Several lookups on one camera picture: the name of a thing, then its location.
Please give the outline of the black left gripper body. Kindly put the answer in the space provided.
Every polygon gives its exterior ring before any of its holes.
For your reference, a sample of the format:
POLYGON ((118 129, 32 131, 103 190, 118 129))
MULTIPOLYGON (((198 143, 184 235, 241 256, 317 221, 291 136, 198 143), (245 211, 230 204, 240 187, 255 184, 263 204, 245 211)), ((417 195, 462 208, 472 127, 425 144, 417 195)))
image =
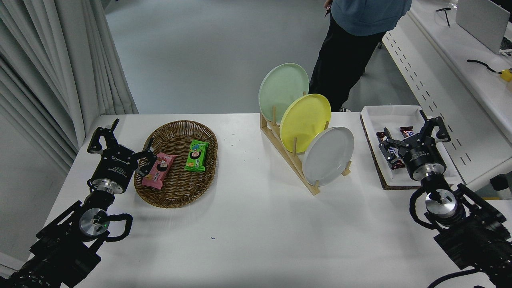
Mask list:
POLYGON ((115 182, 121 187, 127 187, 138 166, 135 153, 125 146, 114 146, 105 149, 101 161, 91 178, 92 184, 99 184, 100 180, 115 182))

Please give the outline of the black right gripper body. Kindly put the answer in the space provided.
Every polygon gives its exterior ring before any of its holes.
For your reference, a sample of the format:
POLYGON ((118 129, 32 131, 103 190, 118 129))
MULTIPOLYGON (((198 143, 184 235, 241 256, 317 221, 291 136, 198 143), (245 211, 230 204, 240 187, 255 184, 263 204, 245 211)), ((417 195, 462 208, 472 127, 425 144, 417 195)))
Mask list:
POLYGON ((446 163, 434 145, 420 145, 404 153, 402 160, 410 177, 443 174, 446 163))

